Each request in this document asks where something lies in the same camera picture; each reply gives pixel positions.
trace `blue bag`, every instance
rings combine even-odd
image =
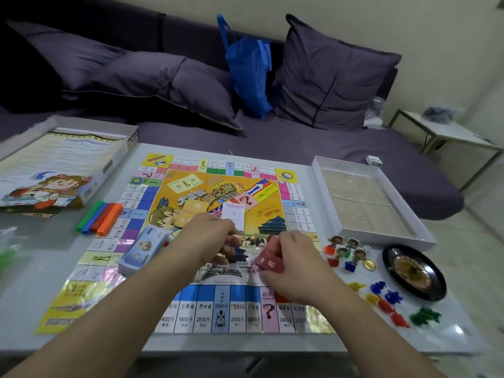
[[[226,60],[229,71],[234,78],[234,89],[245,107],[257,118],[265,117],[272,109],[266,99],[266,72],[271,70],[270,44],[261,40],[242,37],[234,43],[227,41],[228,23],[221,14],[217,22],[226,47]]]

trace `purple sofa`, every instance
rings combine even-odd
[[[192,22],[111,0],[16,0],[5,16],[27,20],[77,34],[127,50],[159,51],[183,55],[228,70],[217,26]],[[282,64],[283,42],[271,40],[273,71]],[[384,99],[397,69],[391,70],[378,95]],[[143,143],[169,145],[298,164],[311,164],[315,155],[365,164],[367,155],[380,157],[383,172],[413,211],[424,219],[446,219],[464,206],[464,197],[443,173],[398,132],[386,128],[337,132],[317,129],[270,115],[266,120],[240,119],[244,131],[201,119],[191,113],[170,118],[126,111],[110,101],[85,104],[76,101],[69,109],[30,114],[11,114],[0,106],[0,140],[20,133],[52,114],[80,116],[136,124]]]

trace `person's left hand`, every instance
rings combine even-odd
[[[194,273],[206,263],[226,264],[223,255],[234,255],[234,246],[240,245],[234,223],[215,215],[199,213],[188,222],[170,244],[167,252],[193,269]]]

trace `black round tray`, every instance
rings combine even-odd
[[[408,292],[427,301],[440,301],[446,296],[446,280],[443,273],[422,252],[405,245],[389,245],[383,250],[381,256],[388,272]],[[419,263],[423,273],[430,277],[430,285],[424,288],[415,287],[398,274],[393,266],[393,261],[397,256],[406,256]]]

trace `wall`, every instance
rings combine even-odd
[[[450,102],[469,107],[504,63],[500,0],[119,0],[233,29],[285,39],[287,12],[341,40],[402,54],[389,97],[423,111]]]
[[[465,126],[504,145],[504,72],[487,93],[468,111]],[[442,167],[450,181],[457,185],[474,174],[494,152],[449,144],[442,148]],[[504,237],[504,157],[493,164],[465,193],[466,206]]]

